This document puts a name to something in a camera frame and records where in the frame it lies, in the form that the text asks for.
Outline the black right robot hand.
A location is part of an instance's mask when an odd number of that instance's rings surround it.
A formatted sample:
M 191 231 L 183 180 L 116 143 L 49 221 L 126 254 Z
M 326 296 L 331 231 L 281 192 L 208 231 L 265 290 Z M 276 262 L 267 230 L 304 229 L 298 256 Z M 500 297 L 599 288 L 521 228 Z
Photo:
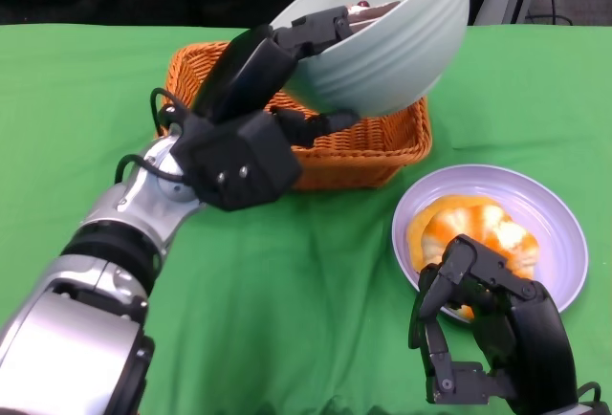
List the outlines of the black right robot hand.
M 504 400 L 515 414 L 546 414 L 577 405 L 575 362 L 557 306 L 539 282 L 460 234 L 439 264 L 420 272 L 408 346 L 421 353 L 431 404 Z M 438 321 L 444 307 L 468 306 L 473 337 L 486 363 L 451 356 Z

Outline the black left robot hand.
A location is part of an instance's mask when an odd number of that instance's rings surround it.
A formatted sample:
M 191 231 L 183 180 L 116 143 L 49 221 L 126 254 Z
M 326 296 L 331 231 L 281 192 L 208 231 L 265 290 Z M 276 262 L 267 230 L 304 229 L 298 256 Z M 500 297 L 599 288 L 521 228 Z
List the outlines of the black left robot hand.
M 262 111 L 295 73 L 299 61 L 320 55 L 353 31 L 344 6 L 301 16 L 289 27 L 257 26 L 221 53 L 190 104 L 214 125 Z

